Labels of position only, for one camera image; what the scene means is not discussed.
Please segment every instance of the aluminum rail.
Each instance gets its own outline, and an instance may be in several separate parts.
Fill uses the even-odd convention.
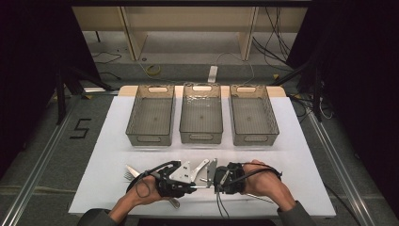
[[[25,184],[20,190],[17,198],[14,200],[13,204],[8,209],[6,217],[2,221],[2,226],[14,226],[17,225],[19,219],[21,218],[26,205],[28,204],[33,191],[35,190],[36,185],[38,184],[41,175],[44,173],[48,162],[53,155],[53,152],[56,150],[57,144],[60,141],[65,128],[68,125],[71,114],[74,110],[74,107],[80,101],[79,96],[72,96],[71,101],[69,103],[69,109],[67,109],[67,115],[65,116],[64,121],[56,126],[55,131],[51,135],[49,141],[47,142],[43,152],[41,153],[38,162],[35,167],[32,169],[29,177],[27,178]]]

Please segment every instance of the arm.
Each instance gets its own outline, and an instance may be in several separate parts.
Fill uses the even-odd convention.
[[[252,160],[243,166],[245,173],[264,168],[265,163]],[[271,171],[247,178],[245,194],[267,196],[278,206],[278,214],[285,226],[315,225],[309,214],[296,202],[288,187]]]
[[[117,226],[124,221],[129,212],[138,205],[163,200],[155,188],[155,178],[147,176],[138,181],[132,189],[122,196],[111,211],[93,209],[87,211],[78,222],[78,226]]]

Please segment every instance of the floor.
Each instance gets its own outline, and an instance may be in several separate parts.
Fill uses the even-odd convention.
[[[251,48],[249,61],[241,61],[237,58],[239,47],[234,33],[153,32],[146,40],[139,61],[130,59],[122,33],[100,32],[99,34],[101,42],[97,42],[94,32],[84,32],[89,49],[94,56],[101,52],[113,54],[104,53],[94,57],[94,60],[98,62],[96,65],[102,73],[103,81],[113,87],[136,85],[143,81],[165,82],[147,77],[139,64],[161,65],[160,76],[173,81],[206,81],[210,66],[217,64],[219,70],[216,79],[225,84],[235,81],[244,82],[248,79],[252,79],[252,82],[269,84],[274,80],[275,74],[284,76],[287,73],[269,67],[267,64],[289,70],[276,60],[268,59],[266,63],[263,55],[255,48]],[[269,35],[257,33],[255,37],[259,42],[265,43]],[[295,40],[295,34],[284,34],[284,40],[288,46],[291,46]],[[269,48],[273,53],[283,57],[276,39],[271,40]],[[297,78],[284,84],[287,94],[296,94],[296,82]],[[86,88],[95,87],[89,82],[82,82],[82,84]],[[17,224],[76,225],[79,217],[68,214],[68,209],[90,159],[114,94],[105,92],[80,98],[69,95],[67,91],[67,103],[71,114],[65,127],[58,128],[59,137],[55,137],[54,134],[57,130],[56,100],[49,101],[35,132],[26,142],[26,149],[18,155],[0,181],[0,218],[2,220],[8,214],[8,209],[12,204],[15,204],[14,201],[24,188],[25,182],[31,178],[32,172],[38,174],[38,181],[31,196],[26,198],[25,205],[21,206],[22,214],[17,217]],[[318,123],[314,121],[312,113],[305,112],[299,103],[293,102],[293,107],[297,115],[303,115],[298,117],[298,121],[324,183],[337,193],[339,199],[343,200],[351,211],[355,210],[358,218],[364,216],[368,218],[361,220],[365,222],[362,225],[399,225],[398,219],[378,191],[361,160],[357,158],[340,124],[339,117],[333,115],[329,120],[324,117],[323,122]],[[327,109],[326,115],[330,114],[330,110]],[[82,131],[74,130],[76,124],[82,119],[90,119],[80,123],[81,127],[89,128],[88,133],[84,139],[72,139],[71,137],[82,136]],[[318,133],[320,128],[324,128],[326,132]],[[328,137],[330,143],[322,142],[320,136]],[[48,146],[49,140],[56,141],[55,147]],[[46,150],[50,150],[50,154],[47,156],[42,171],[37,173],[34,169],[37,168],[36,164],[39,159],[42,159],[42,154]],[[342,163],[340,166],[333,161],[334,153],[338,155]],[[351,189],[355,189],[359,193],[358,196],[354,197],[348,193],[349,188],[345,183],[347,181],[343,180],[342,172],[346,173],[344,179],[349,179],[353,186]],[[318,225],[357,225],[339,199],[329,190],[328,194],[336,208],[337,217],[319,218],[316,220]],[[353,208],[359,201],[365,206],[363,211]],[[278,219],[274,221],[277,225],[281,225]],[[136,224],[137,219],[128,218],[127,225]]]

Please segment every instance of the black panel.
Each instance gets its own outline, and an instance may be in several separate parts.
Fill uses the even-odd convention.
[[[399,218],[398,10],[358,3],[324,79],[355,151]]]
[[[23,148],[61,72],[80,93],[73,66],[100,78],[71,7],[29,6],[9,0],[0,8],[0,176]]]

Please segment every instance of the metal bracket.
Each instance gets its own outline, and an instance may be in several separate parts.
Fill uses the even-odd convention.
[[[207,184],[206,187],[209,188],[214,184],[214,178],[216,173],[217,158],[214,158],[211,163],[209,163],[206,168],[207,172]]]
[[[175,171],[173,171],[169,175],[169,179],[176,182],[190,184],[191,183],[190,174],[191,174],[190,162],[187,161],[184,164],[182,164],[179,168],[177,168]]]

